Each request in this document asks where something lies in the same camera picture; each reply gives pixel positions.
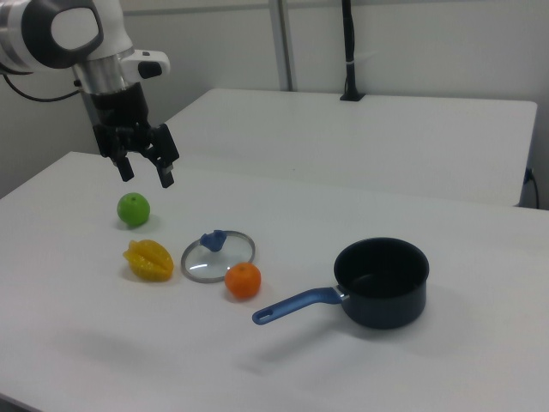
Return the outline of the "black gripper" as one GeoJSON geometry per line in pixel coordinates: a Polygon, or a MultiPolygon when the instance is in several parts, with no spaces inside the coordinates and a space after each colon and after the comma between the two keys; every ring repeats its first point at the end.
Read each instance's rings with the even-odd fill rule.
{"type": "Polygon", "coordinates": [[[87,94],[87,97],[97,117],[93,130],[100,154],[112,161],[123,182],[134,177],[127,158],[130,151],[154,159],[162,187],[170,187],[174,183],[173,162],[179,158],[179,152],[166,124],[154,129],[149,123],[141,84],[112,94],[87,94]]]}

